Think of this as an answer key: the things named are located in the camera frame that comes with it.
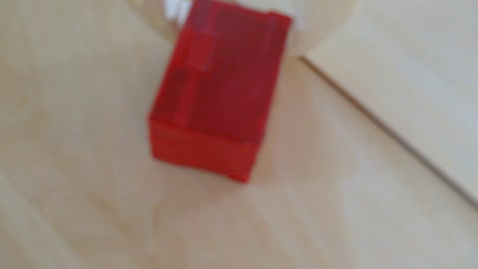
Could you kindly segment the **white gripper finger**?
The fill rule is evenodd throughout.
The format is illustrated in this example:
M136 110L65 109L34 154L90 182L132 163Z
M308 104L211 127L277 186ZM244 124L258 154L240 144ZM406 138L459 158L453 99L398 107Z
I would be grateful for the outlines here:
M159 36L175 42L193 0L128 0L127 3Z
M343 27L359 9L359 0L289 0L293 24L287 54L302 56Z

